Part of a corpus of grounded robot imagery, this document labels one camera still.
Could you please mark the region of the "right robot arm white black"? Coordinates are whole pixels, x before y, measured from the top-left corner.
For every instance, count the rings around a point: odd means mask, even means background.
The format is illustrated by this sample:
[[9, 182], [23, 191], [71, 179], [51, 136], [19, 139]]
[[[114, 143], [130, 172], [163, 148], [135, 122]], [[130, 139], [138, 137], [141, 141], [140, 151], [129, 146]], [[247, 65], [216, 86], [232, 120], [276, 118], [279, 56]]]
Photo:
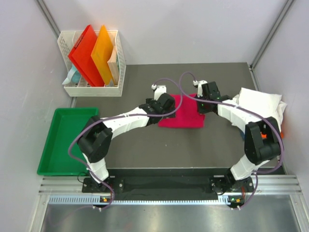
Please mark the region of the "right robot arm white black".
[[237, 191], [262, 165], [281, 153], [281, 136], [278, 123], [273, 117], [258, 117], [256, 113], [242, 110], [231, 97], [221, 95], [215, 82], [194, 81], [197, 88], [197, 111], [213, 112], [227, 119], [244, 133], [244, 155], [229, 168], [224, 180], [213, 184], [220, 195]]

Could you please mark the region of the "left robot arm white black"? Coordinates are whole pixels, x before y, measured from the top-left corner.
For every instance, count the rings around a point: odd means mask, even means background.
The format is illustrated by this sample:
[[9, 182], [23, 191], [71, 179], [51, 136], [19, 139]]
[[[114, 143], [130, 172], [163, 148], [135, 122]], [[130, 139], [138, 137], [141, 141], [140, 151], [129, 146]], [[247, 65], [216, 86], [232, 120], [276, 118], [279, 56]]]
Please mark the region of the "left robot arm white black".
[[172, 113], [170, 117], [175, 116], [175, 99], [163, 93], [158, 99], [147, 99], [145, 104], [115, 119], [103, 121], [99, 116], [93, 116], [88, 120], [85, 129], [97, 121], [99, 123], [87, 130], [78, 139], [77, 145], [88, 165], [94, 188], [103, 192], [109, 187], [105, 157], [112, 139], [130, 130], [157, 124], [168, 113]]

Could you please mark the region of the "magenta t shirt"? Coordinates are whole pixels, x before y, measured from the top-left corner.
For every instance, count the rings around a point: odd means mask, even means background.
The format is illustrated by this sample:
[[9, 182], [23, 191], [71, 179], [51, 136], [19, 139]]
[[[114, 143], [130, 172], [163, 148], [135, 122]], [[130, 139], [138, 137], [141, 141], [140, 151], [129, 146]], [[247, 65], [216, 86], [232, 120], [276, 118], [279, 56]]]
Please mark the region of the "magenta t shirt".
[[197, 102], [183, 96], [180, 108], [175, 117], [162, 119], [158, 126], [172, 129], [200, 129], [204, 127], [205, 115], [198, 113]]

